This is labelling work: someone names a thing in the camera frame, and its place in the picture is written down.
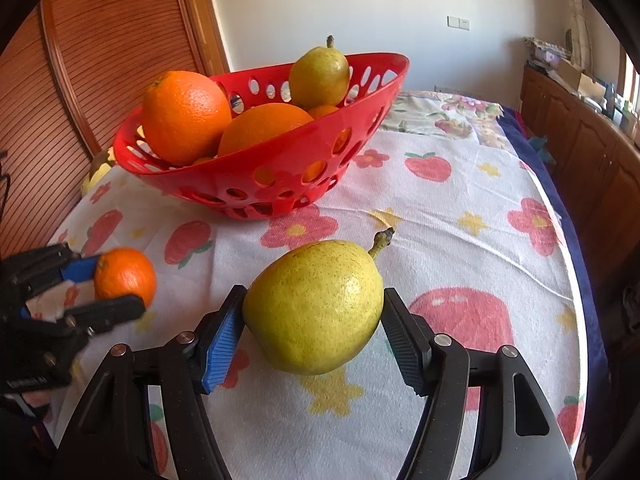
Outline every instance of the blue gripper pad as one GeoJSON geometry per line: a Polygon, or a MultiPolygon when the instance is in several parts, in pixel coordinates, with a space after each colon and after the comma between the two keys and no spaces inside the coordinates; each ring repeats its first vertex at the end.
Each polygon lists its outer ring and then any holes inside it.
{"type": "Polygon", "coordinates": [[[225,307],[226,305],[223,304],[218,311],[222,320],[207,349],[207,359],[201,382],[208,394],[225,380],[231,360],[236,353],[242,330],[244,330],[242,302],[236,301],[228,308],[225,307]]]}
{"type": "Polygon", "coordinates": [[[100,258],[100,254],[72,261],[68,266],[62,269],[62,272],[60,272],[62,279],[71,280],[75,283],[88,282],[89,280],[92,280],[95,274],[95,266],[98,264],[98,258],[100,258]]]}

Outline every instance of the robotic hand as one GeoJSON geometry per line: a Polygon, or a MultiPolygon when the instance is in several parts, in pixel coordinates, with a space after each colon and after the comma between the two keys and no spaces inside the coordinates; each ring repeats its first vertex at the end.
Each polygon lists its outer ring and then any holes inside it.
{"type": "Polygon", "coordinates": [[[142,316],[142,300],[129,294],[66,310],[56,322],[31,319],[29,299],[65,280],[91,280],[97,259],[60,244],[0,262],[0,394],[67,386],[73,360],[91,336],[142,316]]]}

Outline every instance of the cardboard box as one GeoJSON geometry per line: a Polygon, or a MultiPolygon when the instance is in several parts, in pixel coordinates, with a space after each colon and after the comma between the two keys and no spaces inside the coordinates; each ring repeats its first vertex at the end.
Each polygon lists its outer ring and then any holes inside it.
{"type": "Polygon", "coordinates": [[[579,66],[561,59],[557,71],[560,77],[579,94],[586,95],[598,103],[604,97],[606,88],[585,74],[579,66]]]}

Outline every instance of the blue blanket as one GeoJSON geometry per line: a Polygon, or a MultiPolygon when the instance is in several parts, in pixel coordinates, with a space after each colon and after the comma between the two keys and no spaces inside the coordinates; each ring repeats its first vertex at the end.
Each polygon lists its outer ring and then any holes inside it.
{"type": "Polygon", "coordinates": [[[587,269],[584,266],[574,224],[571,222],[562,200],[560,200],[556,186],[544,163],[522,134],[514,110],[505,108],[504,117],[499,118],[498,123],[520,159],[536,173],[551,205],[560,215],[564,237],[574,262],[587,330],[588,383],[583,431],[587,433],[586,452],[593,459],[590,468],[590,472],[593,472],[606,457],[612,443],[607,411],[610,393],[609,364],[600,334],[600,325],[593,303],[587,269]]]}

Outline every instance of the window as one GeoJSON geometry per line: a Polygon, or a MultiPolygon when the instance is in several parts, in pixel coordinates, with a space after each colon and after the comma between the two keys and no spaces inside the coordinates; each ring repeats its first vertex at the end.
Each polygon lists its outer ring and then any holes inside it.
{"type": "Polygon", "coordinates": [[[631,102],[632,109],[640,111],[640,75],[624,50],[620,53],[618,93],[631,102]]]}

